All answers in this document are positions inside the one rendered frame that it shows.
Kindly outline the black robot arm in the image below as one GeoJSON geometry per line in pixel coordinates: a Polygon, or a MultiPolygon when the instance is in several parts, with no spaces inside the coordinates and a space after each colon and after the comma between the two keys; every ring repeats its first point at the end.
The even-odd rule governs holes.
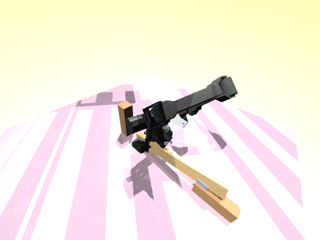
{"type": "Polygon", "coordinates": [[[232,78],[226,75],[220,76],[199,91],[191,93],[175,101],[158,101],[144,109],[143,114],[126,118],[126,126],[130,134],[149,129],[159,129],[151,138],[161,148],[164,148],[171,140],[173,132],[171,130],[163,131],[162,127],[169,124],[170,120],[179,114],[180,118],[189,114],[196,115],[202,106],[213,100],[224,102],[236,97],[238,91],[232,78]],[[149,110],[151,108],[151,110],[149,110]]]}

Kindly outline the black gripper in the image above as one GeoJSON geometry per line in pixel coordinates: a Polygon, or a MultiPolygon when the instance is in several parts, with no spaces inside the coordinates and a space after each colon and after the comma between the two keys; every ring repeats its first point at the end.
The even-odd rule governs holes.
{"type": "MultiPolygon", "coordinates": [[[[161,128],[161,127],[160,127],[161,128]]],[[[143,140],[140,137],[135,139],[134,141],[131,142],[131,146],[138,151],[140,154],[143,154],[144,152],[149,152],[149,149],[151,146],[149,145],[150,142],[152,141],[152,136],[155,132],[158,132],[160,130],[158,129],[150,129],[149,127],[146,128],[146,131],[144,131],[144,134],[146,135],[146,138],[143,140]]],[[[165,125],[162,127],[163,131],[171,130],[170,126],[165,125]]]]}

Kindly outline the long wooden bed rail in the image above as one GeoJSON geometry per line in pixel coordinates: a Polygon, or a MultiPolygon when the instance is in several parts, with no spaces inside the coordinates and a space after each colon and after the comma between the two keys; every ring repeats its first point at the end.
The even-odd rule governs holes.
{"type": "Polygon", "coordinates": [[[161,148],[156,142],[151,141],[149,145],[151,148],[148,150],[189,176],[194,181],[199,179],[205,185],[209,186],[208,190],[225,200],[225,197],[231,187],[230,185],[201,169],[197,165],[189,162],[178,154],[172,152],[166,147],[161,148]]]}

